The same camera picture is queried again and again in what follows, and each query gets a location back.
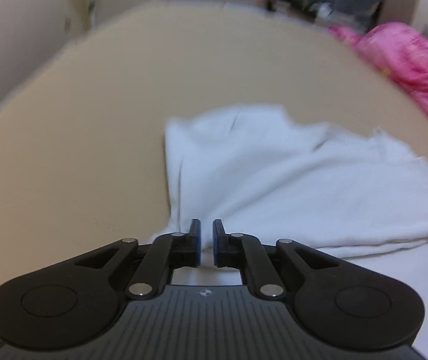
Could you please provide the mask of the white small garment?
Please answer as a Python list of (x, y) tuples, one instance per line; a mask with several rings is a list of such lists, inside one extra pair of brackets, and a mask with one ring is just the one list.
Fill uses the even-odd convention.
[(198, 268), (176, 284), (238, 284), (216, 269), (212, 223), (264, 244), (288, 238), (396, 278), (421, 296), (414, 343), (428, 358), (428, 161), (378, 130), (295, 123), (275, 105), (237, 105), (165, 127), (168, 232), (202, 224)]

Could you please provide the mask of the pink quilt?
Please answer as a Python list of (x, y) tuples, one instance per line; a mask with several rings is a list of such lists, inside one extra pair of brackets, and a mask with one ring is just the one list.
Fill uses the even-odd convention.
[(428, 38), (400, 22), (380, 24), (365, 35), (342, 26), (328, 32), (402, 88), (428, 117)]

